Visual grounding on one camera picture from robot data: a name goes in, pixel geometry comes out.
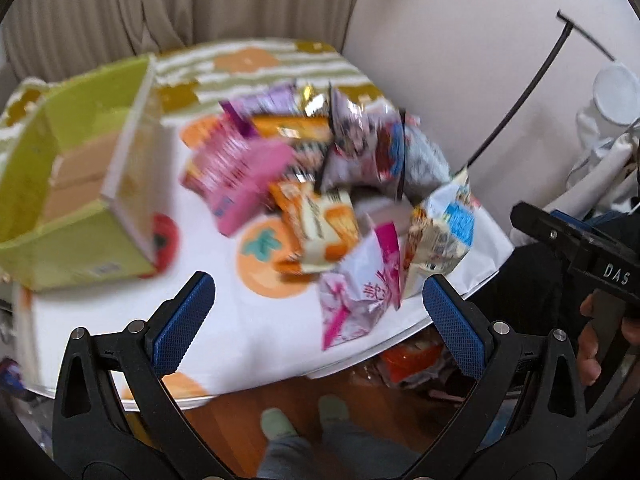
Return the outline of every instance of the screw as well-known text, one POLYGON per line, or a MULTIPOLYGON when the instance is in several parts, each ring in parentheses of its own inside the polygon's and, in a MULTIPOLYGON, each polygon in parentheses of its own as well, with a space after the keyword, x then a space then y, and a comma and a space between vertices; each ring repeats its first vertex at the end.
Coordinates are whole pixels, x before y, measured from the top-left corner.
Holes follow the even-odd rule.
POLYGON ((71 339, 82 339, 82 336, 84 336, 84 328, 82 328, 81 326, 75 328, 71 333, 71 339))
POLYGON ((142 321, 141 319, 137 319, 127 325, 127 330, 129 330, 129 332, 131 332, 132 334, 137 334, 144 327, 145 327, 145 322, 142 321))
POLYGON ((566 332, 564 330, 556 328, 554 330, 554 337, 558 339, 558 341, 566 341, 566 332))
POLYGON ((500 335, 505 335, 509 333, 510 329, 509 329, 509 325, 507 325, 506 323, 501 321, 496 321, 494 323, 494 330, 500 335))

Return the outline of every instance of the foot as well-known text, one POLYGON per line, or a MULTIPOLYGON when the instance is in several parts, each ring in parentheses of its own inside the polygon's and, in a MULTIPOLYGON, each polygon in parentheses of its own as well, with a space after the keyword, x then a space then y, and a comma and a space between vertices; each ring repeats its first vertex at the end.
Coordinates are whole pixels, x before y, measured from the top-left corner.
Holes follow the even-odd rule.
POLYGON ((297 436, 298 432, 282 410, 269 408, 260 416, 260 428, 269 440, 278 440, 286 436, 297 436))
POLYGON ((320 412, 320 424, 324 430, 336 422, 349 420, 347 405, 340 397, 335 395, 320 397, 318 411, 320 412))

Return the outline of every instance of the beige curtain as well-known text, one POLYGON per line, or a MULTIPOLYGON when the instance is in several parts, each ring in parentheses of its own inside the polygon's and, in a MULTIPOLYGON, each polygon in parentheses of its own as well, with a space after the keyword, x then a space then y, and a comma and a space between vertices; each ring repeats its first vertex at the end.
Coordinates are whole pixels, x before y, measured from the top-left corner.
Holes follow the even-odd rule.
POLYGON ((15 0, 4 22, 18 77, 61 80, 142 52, 288 37, 341 49, 353 0, 15 0))

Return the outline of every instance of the wooden floor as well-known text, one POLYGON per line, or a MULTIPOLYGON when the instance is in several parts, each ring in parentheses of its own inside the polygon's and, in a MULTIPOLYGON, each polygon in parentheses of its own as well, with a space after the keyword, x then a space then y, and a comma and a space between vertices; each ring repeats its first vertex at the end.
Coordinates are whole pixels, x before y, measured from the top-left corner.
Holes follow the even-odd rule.
POLYGON ((328 393, 345 400, 351 420, 370 433, 424 452, 441 430, 450 406, 362 382, 355 381, 349 370, 319 380, 293 378, 217 397, 186 415, 233 472, 248 478, 256 474, 267 444, 260 431, 262 410, 280 408, 298 433, 315 444, 321 437, 318 399, 328 393))

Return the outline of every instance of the green striped cloth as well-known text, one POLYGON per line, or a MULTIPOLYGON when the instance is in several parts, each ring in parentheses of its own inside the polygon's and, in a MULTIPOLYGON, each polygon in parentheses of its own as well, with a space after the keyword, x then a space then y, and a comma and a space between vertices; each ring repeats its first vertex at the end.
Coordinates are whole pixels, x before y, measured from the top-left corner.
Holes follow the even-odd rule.
MULTIPOLYGON (((292 79, 316 88, 331 83, 355 102, 381 95, 332 46, 283 39, 217 41, 160 54, 156 87, 166 118, 189 118, 218 113, 220 99, 251 94, 292 79)), ((30 77, 12 93, 0 116, 0 168, 29 111, 58 85, 30 77)))

